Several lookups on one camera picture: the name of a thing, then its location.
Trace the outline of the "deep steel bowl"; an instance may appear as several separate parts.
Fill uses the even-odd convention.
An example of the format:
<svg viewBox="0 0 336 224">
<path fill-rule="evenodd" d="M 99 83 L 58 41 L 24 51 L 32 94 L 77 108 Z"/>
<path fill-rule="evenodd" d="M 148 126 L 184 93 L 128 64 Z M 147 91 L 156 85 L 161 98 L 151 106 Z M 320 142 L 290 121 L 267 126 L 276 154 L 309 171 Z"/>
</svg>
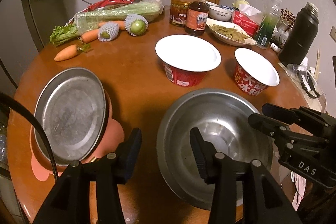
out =
<svg viewBox="0 0 336 224">
<path fill-rule="evenodd" d="M 218 152 L 242 162 L 260 160 L 271 169 L 269 137 L 251 128 L 248 117 L 257 109 L 243 97 L 223 89 L 199 89 L 177 99 L 165 113 L 157 135 L 159 170 L 170 189 L 194 207 L 210 210 L 214 185 L 200 177 L 190 145 L 198 128 Z"/>
</svg>

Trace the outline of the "steel plate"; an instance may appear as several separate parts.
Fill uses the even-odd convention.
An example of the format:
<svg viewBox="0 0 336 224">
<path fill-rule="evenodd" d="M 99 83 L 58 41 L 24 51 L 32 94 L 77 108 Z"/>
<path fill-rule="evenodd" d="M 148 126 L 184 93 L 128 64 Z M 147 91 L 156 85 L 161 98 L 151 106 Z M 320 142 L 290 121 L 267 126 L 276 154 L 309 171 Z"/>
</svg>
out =
<svg viewBox="0 0 336 224">
<path fill-rule="evenodd" d="M 34 116 L 46 133 L 58 166 L 83 160 L 96 148 L 104 128 L 103 85 L 86 68 L 66 69 L 43 88 Z"/>
</svg>

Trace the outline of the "small red paper bowl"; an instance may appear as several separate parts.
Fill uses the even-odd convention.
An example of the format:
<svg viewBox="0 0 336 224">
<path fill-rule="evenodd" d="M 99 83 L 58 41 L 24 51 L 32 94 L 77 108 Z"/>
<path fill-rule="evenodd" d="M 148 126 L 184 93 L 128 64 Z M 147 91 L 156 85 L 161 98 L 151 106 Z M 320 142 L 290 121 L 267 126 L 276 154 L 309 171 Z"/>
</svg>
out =
<svg viewBox="0 0 336 224">
<path fill-rule="evenodd" d="M 234 82 L 245 94 L 257 96 L 280 83 L 275 67 L 262 55 L 248 48 L 235 50 Z"/>
</svg>

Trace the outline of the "white medicine bottle lying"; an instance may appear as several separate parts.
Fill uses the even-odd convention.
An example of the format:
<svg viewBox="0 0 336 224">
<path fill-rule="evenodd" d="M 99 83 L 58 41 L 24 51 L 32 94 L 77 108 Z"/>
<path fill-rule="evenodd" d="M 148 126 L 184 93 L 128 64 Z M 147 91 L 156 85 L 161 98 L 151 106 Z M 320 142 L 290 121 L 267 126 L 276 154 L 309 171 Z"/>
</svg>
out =
<svg viewBox="0 0 336 224">
<path fill-rule="evenodd" d="M 270 44 L 270 48 L 271 48 L 273 51 L 275 51 L 276 53 L 280 53 L 280 51 L 281 51 L 281 48 L 278 47 L 275 43 L 271 43 L 271 44 Z"/>
</svg>

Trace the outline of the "pink plastic plate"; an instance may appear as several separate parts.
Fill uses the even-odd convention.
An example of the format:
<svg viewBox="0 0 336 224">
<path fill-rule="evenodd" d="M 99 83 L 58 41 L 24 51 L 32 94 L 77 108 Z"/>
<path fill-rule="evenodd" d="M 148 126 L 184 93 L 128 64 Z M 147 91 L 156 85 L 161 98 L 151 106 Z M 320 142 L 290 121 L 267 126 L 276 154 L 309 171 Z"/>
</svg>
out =
<svg viewBox="0 0 336 224">
<path fill-rule="evenodd" d="M 116 151 L 118 145 L 124 141 L 125 134 L 122 126 L 118 121 L 112 118 L 112 103 L 107 91 L 105 91 L 105 98 L 108 106 L 104 124 L 105 131 L 101 134 L 100 141 L 96 148 L 81 161 L 83 164 L 94 162 L 106 154 Z M 30 128 L 29 142 L 30 151 L 32 153 L 31 169 L 33 174 L 39 181 L 46 181 L 49 178 L 49 175 L 53 175 L 51 163 L 42 155 L 42 152 L 38 147 L 33 126 Z"/>
</svg>

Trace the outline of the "white dish of vegetables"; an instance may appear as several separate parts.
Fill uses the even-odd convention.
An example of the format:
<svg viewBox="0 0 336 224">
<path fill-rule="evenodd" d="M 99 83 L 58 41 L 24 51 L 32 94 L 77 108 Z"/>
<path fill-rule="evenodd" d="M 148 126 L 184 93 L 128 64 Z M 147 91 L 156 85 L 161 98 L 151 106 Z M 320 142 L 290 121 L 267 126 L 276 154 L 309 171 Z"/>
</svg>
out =
<svg viewBox="0 0 336 224">
<path fill-rule="evenodd" d="M 257 44 L 257 42 L 237 24 L 207 19 L 207 27 L 216 38 L 226 44 L 236 47 Z"/>
</svg>

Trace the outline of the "large red paper bowl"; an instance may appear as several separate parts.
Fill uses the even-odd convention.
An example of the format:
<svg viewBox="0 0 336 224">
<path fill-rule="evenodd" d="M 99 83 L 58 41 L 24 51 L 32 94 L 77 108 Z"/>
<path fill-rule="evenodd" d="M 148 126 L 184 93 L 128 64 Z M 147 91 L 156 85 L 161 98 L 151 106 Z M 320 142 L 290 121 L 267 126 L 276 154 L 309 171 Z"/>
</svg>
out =
<svg viewBox="0 0 336 224">
<path fill-rule="evenodd" d="M 167 79 L 182 87 L 197 86 L 222 61 L 220 52 L 208 41 L 191 35 L 170 35 L 155 45 Z"/>
</svg>

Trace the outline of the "red tissue box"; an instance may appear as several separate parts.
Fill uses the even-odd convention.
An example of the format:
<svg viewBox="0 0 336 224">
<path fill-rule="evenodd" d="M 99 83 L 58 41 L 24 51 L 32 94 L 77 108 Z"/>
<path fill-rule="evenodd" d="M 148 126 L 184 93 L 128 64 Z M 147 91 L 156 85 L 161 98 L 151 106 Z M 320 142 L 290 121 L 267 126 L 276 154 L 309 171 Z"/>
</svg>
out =
<svg viewBox="0 0 336 224">
<path fill-rule="evenodd" d="M 231 22 L 240 26 L 249 36 L 253 37 L 263 19 L 263 13 L 247 4 L 240 4 L 239 9 L 232 13 Z"/>
</svg>

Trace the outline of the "white ceramic bowl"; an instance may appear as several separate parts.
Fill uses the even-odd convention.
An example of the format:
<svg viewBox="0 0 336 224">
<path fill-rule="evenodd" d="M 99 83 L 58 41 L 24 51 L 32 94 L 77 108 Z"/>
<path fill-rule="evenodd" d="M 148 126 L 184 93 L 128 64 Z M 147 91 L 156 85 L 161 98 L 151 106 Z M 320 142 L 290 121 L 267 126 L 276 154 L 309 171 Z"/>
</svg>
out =
<svg viewBox="0 0 336 224">
<path fill-rule="evenodd" d="M 219 6 L 210 6 L 209 7 L 209 16 L 211 19 L 230 22 L 233 11 L 226 8 L 221 8 Z"/>
</svg>

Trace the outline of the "dark sauce bottle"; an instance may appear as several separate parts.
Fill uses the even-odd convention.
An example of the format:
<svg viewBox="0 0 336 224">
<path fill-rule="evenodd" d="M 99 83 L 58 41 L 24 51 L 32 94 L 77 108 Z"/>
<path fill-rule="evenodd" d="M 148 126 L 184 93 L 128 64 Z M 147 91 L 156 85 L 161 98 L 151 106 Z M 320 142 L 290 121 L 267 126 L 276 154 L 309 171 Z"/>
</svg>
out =
<svg viewBox="0 0 336 224">
<path fill-rule="evenodd" d="M 191 35 L 200 36 L 205 32 L 209 8 L 207 0 L 194 0 L 188 6 L 185 32 Z"/>
</svg>

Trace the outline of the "glass jar gold lid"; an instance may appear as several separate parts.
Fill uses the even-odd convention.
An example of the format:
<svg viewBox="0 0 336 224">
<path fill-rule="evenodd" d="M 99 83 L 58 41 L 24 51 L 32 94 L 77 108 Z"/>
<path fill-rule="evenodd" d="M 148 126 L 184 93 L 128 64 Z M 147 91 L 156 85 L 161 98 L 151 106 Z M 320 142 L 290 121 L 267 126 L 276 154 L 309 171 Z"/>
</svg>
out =
<svg viewBox="0 0 336 224">
<path fill-rule="evenodd" d="M 188 6 L 193 0 L 170 0 L 170 23 L 184 27 L 187 19 Z"/>
</svg>

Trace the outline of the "front carrot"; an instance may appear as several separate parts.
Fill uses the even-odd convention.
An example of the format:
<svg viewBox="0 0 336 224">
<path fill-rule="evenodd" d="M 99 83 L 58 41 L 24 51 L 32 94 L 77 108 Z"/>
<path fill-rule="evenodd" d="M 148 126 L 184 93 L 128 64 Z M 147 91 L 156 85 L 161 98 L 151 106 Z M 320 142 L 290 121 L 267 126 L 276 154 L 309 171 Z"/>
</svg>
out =
<svg viewBox="0 0 336 224">
<path fill-rule="evenodd" d="M 70 46 L 64 48 L 63 50 L 61 50 L 54 57 L 54 60 L 56 62 L 69 60 L 71 58 L 74 58 L 75 56 L 77 56 L 81 52 L 88 52 L 90 47 L 91 47 L 90 44 L 82 44 L 82 45 L 73 44 L 73 45 L 70 45 Z"/>
</svg>

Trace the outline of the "carrot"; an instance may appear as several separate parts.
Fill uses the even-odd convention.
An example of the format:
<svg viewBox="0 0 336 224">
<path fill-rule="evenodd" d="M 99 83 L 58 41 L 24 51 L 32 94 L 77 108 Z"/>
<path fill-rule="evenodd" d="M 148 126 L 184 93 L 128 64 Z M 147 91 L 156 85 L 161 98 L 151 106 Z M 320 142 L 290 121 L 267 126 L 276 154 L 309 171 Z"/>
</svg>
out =
<svg viewBox="0 0 336 224">
<path fill-rule="evenodd" d="M 90 30 L 81 35 L 81 42 L 86 44 L 98 39 L 99 29 Z"/>
<path fill-rule="evenodd" d="M 113 20 L 113 21 L 108 21 L 108 22 L 100 22 L 98 24 L 98 26 L 102 27 L 104 24 L 107 24 L 107 23 L 116 23 L 116 24 L 118 24 L 120 30 L 122 30 L 122 31 L 126 30 L 125 22 L 123 20 Z"/>
<path fill-rule="evenodd" d="M 90 44 L 82 44 L 82 45 L 73 44 L 73 45 L 70 45 L 70 46 L 64 48 L 63 50 L 61 50 L 54 57 L 54 60 L 56 62 L 69 60 L 71 58 L 74 58 L 75 56 L 77 56 L 81 52 L 88 52 L 90 47 L 91 47 Z"/>
</svg>

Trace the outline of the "right netted green fruit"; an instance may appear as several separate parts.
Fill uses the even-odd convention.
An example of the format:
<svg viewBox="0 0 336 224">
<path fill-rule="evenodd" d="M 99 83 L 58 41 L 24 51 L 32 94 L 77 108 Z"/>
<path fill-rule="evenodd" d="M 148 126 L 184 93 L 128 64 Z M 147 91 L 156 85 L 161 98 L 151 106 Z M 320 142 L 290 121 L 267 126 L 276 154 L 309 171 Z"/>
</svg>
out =
<svg viewBox="0 0 336 224">
<path fill-rule="evenodd" d="M 131 36 L 141 36 L 148 29 L 147 20 L 137 14 L 130 14 L 125 19 L 125 29 Z"/>
</svg>

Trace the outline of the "left netted green fruit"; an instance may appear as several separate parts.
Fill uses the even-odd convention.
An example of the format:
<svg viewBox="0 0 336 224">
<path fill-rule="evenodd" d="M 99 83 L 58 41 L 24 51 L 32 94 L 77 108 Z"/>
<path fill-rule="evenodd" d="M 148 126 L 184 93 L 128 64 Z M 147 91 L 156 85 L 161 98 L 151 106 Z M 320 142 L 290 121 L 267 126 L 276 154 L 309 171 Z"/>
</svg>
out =
<svg viewBox="0 0 336 224">
<path fill-rule="evenodd" d="M 119 30 L 120 30 L 120 28 L 119 28 L 118 24 L 116 24 L 116 23 L 104 24 L 99 29 L 98 40 L 100 42 L 112 41 L 118 36 Z"/>
</svg>

